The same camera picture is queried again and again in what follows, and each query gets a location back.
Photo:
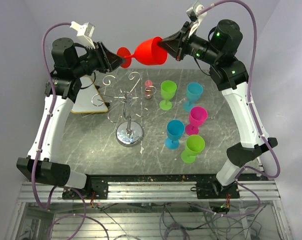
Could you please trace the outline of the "magenta wine glass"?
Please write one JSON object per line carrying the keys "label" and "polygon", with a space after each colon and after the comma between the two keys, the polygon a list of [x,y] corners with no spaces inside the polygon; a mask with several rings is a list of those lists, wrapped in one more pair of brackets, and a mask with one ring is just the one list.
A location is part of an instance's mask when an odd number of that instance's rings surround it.
{"label": "magenta wine glass", "polygon": [[195,106],[189,114],[189,124],[185,127],[185,132],[190,135],[197,135],[199,127],[204,124],[208,118],[208,112],[205,108]]}

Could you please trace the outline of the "red wine glass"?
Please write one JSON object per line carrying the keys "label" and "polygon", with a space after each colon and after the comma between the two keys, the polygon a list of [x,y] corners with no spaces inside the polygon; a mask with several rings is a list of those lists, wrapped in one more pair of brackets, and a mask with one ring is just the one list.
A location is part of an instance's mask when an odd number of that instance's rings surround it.
{"label": "red wine glass", "polygon": [[126,47],[120,47],[117,50],[117,55],[125,59],[121,67],[128,68],[133,58],[146,66],[164,64],[167,61],[168,53],[158,45],[161,40],[162,38],[158,36],[143,41],[136,47],[133,54]]}

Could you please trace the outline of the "blue wine glass front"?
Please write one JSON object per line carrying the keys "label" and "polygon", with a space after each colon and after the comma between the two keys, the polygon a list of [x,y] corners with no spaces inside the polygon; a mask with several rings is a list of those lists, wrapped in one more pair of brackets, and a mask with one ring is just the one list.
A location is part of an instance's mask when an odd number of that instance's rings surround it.
{"label": "blue wine glass front", "polygon": [[165,145],[168,149],[174,150],[179,147],[179,140],[184,134],[184,130],[185,126],[180,120],[174,119],[167,124]]}

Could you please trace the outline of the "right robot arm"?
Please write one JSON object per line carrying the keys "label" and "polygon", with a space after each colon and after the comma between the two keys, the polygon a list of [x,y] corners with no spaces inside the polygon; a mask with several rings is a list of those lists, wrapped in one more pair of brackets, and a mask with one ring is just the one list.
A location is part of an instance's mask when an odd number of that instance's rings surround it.
{"label": "right robot arm", "polygon": [[235,119],[240,142],[226,151],[227,161],[217,173],[211,186],[212,194],[221,198],[229,192],[229,184],[233,183],[246,163],[256,159],[278,145],[262,128],[251,91],[249,90],[249,74],[243,62],[235,57],[243,39],[239,25],[232,20],[220,20],[209,33],[209,40],[191,33],[191,23],[185,22],[177,33],[164,38],[158,43],[177,61],[185,56],[209,64],[209,75],[218,90],[227,101]]}

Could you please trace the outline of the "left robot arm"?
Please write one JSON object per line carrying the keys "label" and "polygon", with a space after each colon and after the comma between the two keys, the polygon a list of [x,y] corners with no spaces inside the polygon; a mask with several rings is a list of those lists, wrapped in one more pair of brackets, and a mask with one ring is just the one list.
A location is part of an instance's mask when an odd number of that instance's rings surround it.
{"label": "left robot arm", "polygon": [[57,162],[58,151],[66,120],[76,102],[82,86],[81,78],[94,71],[109,73],[125,62],[121,56],[110,52],[102,42],[86,47],[78,56],[78,44],[70,38],[59,38],[52,43],[51,54],[55,74],[45,89],[45,107],[36,139],[25,158],[17,160],[18,170],[36,183],[75,188],[82,199],[93,191],[87,175],[71,170],[67,164]]}

